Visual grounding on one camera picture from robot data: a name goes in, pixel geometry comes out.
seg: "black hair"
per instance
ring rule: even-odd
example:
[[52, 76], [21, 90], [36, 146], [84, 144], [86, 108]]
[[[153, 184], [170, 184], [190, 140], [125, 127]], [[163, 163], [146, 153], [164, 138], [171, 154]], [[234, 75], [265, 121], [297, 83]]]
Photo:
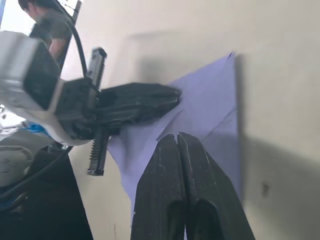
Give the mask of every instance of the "black hair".
[[57, 0], [18, 0], [18, 2], [23, 11], [29, 9], [28, 4], [33, 4], [41, 8], [53, 9], [59, 13], [62, 13], [62, 10], [58, 7], [56, 3]]

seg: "light purple sheet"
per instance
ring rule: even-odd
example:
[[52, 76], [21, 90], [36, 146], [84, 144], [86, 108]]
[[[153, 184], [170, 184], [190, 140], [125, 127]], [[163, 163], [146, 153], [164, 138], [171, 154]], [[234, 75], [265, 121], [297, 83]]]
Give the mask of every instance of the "light purple sheet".
[[241, 199], [237, 98], [233, 53], [190, 73], [171, 85], [182, 89], [179, 106], [151, 124], [123, 129], [108, 144], [122, 186], [131, 199], [131, 220], [138, 182], [158, 140], [184, 132], [199, 138], [231, 179]]

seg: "man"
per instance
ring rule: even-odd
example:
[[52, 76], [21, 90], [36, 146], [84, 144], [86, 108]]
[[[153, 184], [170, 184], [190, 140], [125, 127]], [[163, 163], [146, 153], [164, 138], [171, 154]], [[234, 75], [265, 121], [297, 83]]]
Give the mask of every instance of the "man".
[[18, 0], [22, 10], [36, 23], [30, 37], [44, 40], [52, 57], [61, 66], [72, 32], [65, 22], [68, 17], [54, 1]]

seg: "white surface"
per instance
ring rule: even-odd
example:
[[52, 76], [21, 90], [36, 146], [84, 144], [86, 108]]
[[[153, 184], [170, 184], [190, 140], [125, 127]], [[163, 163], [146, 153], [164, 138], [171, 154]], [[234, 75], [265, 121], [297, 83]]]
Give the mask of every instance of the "white surface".
[[7, 0], [1, 22], [1, 31], [12, 31], [29, 35], [35, 21], [22, 11], [18, 0]]
[[[104, 87], [168, 83], [236, 51], [252, 230], [257, 240], [317, 239], [319, 9], [315, 0], [90, 0], [77, 29], [87, 57], [95, 46], [108, 53]], [[81, 75], [74, 43], [63, 75]], [[87, 176], [89, 154], [86, 145], [70, 157], [94, 239], [128, 240], [119, 171], [108, 157], [104, 177]]]

